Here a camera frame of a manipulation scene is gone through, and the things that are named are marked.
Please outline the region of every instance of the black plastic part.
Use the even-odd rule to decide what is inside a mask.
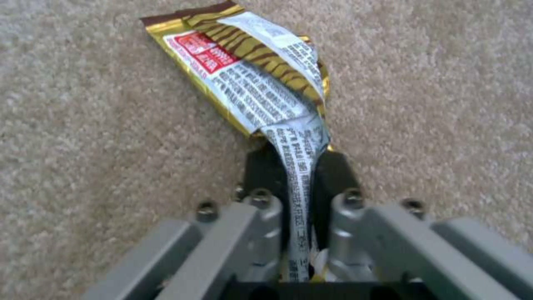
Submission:
[[[287,173],[274,146],[266,143],[259,150],[246,156],[246,168],[243,178],[243,194],[247,196],[256,188],[266,188],[276,196],[283,207],[281,213],[281,246],[287,248],[289,240],[289,193]]]
[[[436,300],[423,283],[369,282],[248,283],[230,282],[220,300]]]
[[[314,171],[310,205],[311,223],[315,227],[320,250],[328,248],[331,202],[347,188],[361,191],[346,157],[339,152],[324,152]]]

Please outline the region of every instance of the beige carpet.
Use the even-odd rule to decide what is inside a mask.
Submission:
[[[138,21],[213,3],[1,1],[0,298],[76,298],[162,217],[228,201],[253,145]],[[371,202],[533,251],[531,1],[240,3],[318,45]]]

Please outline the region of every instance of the red label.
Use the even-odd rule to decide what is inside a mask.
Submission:
[[[236,56],[220,47],[203,33],[193,32],[177,36],[174,40],[184,47],[209,74],[239,61]]]

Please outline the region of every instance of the metal pin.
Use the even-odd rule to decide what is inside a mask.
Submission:
[[[212,222],[219,216],[219,210],[215,202],[206,200],[198,205],[196,219],[200,222]]]
[[[361,192],[358,188],[347,188],[343,193],[343,203],[350,209],[361,209],[365,207],[365,201],[361,197]]]
[[[235,186],[235,191],[234,191],[234,194],[233,194],[233,200],[237,201],[237,202],[242,202],[243,198],[244,198],[244,187],[243,187],[242,183],[238,183]]]
[[[272,193],[266,188],[256,188],[250,193],[251,204],[259,209],[265,209],[270,205]]]
[[[406,198],[401,201],[401,205],[413,216],[423,219],[426,213],[424,202],[415,198]]]

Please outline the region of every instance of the candy wrapper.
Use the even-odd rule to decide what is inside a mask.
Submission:
[[[287,171],[290,281],[308,281],[311,175],[329,143],[325,66],[307,37],[233,2],[142,19],[147,32],[239,131],[263,135]]]

